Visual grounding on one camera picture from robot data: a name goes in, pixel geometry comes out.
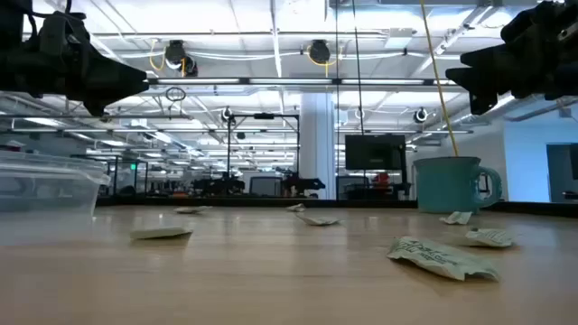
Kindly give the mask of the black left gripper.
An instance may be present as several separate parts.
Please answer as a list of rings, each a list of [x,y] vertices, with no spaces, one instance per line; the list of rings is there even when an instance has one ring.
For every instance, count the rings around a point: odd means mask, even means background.
[[[32,27],[25,48],[31,51],[31,65],[46,70],[57,92],[83,99],[92,116],[103,116],[107,105],[149,89],[147,75],[116,60],[111,60],[90,46],[84,13],[72,12],[72,0],[63,11],[36,13],[21,5]]]

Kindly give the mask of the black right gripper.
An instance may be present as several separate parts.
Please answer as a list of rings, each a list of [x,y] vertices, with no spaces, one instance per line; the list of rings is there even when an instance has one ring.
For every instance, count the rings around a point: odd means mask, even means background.
[[[499,68],[507,52],[510,91],[515,98],[543,94],[546,100],[556,100],[563,96],[552,76],[558,64],[557,20],[563,10],[564,4],[542,1],[519,12],[500,32],[505,43],[463,53],[460,62],[465,68],[445,71],[447,79],[470,92],[472,115],[485,114],[497,105],[497,94],[508,92],[508,81]]]

